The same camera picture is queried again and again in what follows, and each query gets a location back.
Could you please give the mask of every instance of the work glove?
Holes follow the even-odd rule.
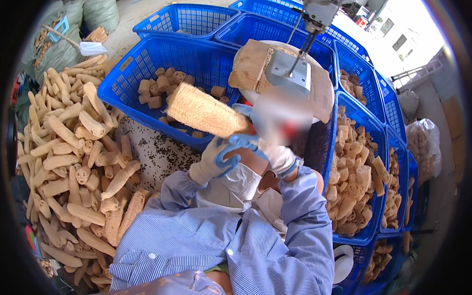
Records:
[[[240,155],[234,155],[223,160],[226,153],[234,151],[238,146],[230,145],[220,137],[214,137],[203,151],[202,160],[190,165],[190,178],[199,185],[205,185],[215,177],[222,177],[234,169],[241,160]]]
[[[257,120],[252,116],[253,109],[250,106],[235,103],[232,108],[249,117],[252,122]],[[302,159],[295,156],[291,149],[267,143],[257,134],[234,134],[229,137],[228,142],[232,148],[250,149],[259,157],[269,161],[271,170],[277,175],[277,178],[284,179],[303,164]]]

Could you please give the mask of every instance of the sleeve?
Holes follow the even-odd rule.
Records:
[[[189,200],[195,197],[197,190],[205,187],[206,184],[194,182],[188,172],[176,171],[164,179],[159,197],[149,199],[146,209],[180,211],[190,208]]]
[[[280,181],[282,219],[287,225],[285,243],[293,257],[315,276],[321,294],[331,294],[334,281],[333,233],[326,199],[316,188],[317,176],[300,167],[294,181]]]

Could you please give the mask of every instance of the white plastic bag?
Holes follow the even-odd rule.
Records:
[[[406,128],[408,149],[418,163],[419,185],[441,173],[442,158],[439,129],[430,119],[423,119]]]
[[[408,121],[414,119],[418,105],[420,104],[420,99],[418,96],[411,90],[406,90],[398,96],[398,101],[402,107],[403,113]]]
[[[80,42],[79,49],[83,56],[104,54],[108,52],[100,42]]]

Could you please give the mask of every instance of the striped shirt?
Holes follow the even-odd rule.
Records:
[[[195,208],[196,184],[183,171],[164,180],[123,236],[110,265],[111,290],[153,281],[184,270],[208,270],[228,262],[235,295],[331,294],[334,257],[326,199],[317,177],[300,167],[298,178],[280,181],[286,241],[257,212]]]

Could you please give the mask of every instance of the worker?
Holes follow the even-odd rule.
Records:
[[[226,155],[241,148],[278,177],[285,242],[254,209],[195,207],[198,191],[239,170],[245,159]],[[289,148],[257,135],[214,138],[200,162],[164,180],[126,231],[110,265],[111,290],[144,284],[153,294],[331,294],[332,228],[318,178]]]

